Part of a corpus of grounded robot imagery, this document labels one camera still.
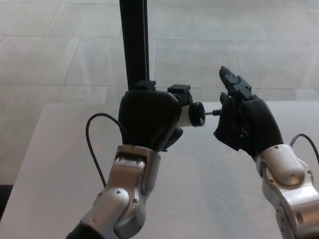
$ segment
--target tiled floor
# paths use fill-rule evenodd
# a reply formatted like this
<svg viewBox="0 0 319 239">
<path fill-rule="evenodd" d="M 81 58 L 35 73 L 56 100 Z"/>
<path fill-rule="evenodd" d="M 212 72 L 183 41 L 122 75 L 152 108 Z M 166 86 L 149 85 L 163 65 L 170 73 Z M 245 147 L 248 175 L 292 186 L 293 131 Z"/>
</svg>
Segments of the tiled floor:
<svg viewBox="0 0 319 239">
<path fill-rule="evenodd" d="M 224 91 L 221 65 L 265 100 L 319 100 L 319 0 L 149 0 L 159 89 Z M 0 184 L 13 183 L 45 103 L 118 107 L 126 71 L 118 0 L 0 0 Z"/>
</svg>

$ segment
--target black metal pole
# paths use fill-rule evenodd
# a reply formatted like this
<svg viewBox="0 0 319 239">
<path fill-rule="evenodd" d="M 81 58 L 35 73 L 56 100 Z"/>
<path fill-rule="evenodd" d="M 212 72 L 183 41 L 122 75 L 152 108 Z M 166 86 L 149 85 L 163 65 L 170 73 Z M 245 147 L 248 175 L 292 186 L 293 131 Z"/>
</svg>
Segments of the black metal pole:
<svg viewBox="0 0 319 239">
<path fill-rule="evenodd" d="M 129 90 L 150 80 L 147 0 L 120 0 Z"/>
</svg>

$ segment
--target silver robot arm segment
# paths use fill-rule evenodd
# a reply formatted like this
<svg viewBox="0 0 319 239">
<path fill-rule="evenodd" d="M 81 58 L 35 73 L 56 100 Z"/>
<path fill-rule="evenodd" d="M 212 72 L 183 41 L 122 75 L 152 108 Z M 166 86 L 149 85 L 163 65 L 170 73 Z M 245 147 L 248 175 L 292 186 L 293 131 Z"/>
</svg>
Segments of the silver robot arm segment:
<svg viewBox="0 0 319 239">
<path fill-rule="evenodd" d="M 318 239 L 319 193 L 311 169 L 286 144 L 261 152 L 256 166 L 283 239 Z"/>
<path fill-rule="evenodd" d="M 119 146 L 107 186 L 81 223 L 104 239 L 135 236 L 144 225 L 145 204 L 155 186 L 159 165 L 160 155 L 153 150 Z"/>
</svg>

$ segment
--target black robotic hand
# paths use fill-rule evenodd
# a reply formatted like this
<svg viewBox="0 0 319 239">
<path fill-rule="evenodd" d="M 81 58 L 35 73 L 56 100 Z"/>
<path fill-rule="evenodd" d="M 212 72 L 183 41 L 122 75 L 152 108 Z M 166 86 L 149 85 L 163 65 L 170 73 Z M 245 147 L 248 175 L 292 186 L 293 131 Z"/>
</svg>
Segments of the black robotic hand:
<svg viewBox="0 0 319 239">
<path fill-rule="evenodd" d="M 267 104 L 251 93 L 251 86 L 226 67 L 221 67 L 219 76 L 228 94 L 220 96 L 215 137 L 237 151 L 246 151 L 255 161 L 266 148 L 283 144 L 276 120 Z"/>
</svg>

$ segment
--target white table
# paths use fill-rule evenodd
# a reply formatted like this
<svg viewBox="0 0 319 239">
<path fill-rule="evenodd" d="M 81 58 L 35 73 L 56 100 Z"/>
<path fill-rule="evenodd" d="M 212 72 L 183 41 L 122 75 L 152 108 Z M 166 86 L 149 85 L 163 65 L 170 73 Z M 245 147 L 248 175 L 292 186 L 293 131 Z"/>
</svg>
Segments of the white table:
<svg viewBox="0 0 319 239">
<path fill-rule="evenodd" d="M 269 102 L 286 143 L 299 132 L 319 145 L 317 102 Z M 206 110 L 220 103 L 205 103 Z M 0 223 L 1 239 L 62 239 L 77 225 L 102 189 L 85 140 L 86 120 L 94 113 L 116 116 L 110 105 L 45 106 Z M 279 239 L 275 212 L 261 191 L 255 163 L 218 142 L 218 117 L 201 128 L 186 128 L 162 153 L 147 220 L 139 239 Z M 107 118 L 92 122 L 91 140 L 107 178 L 117 145 L 117 126 Z M 319 166 L 303 139 L 296 154 Z"/>
</svg>

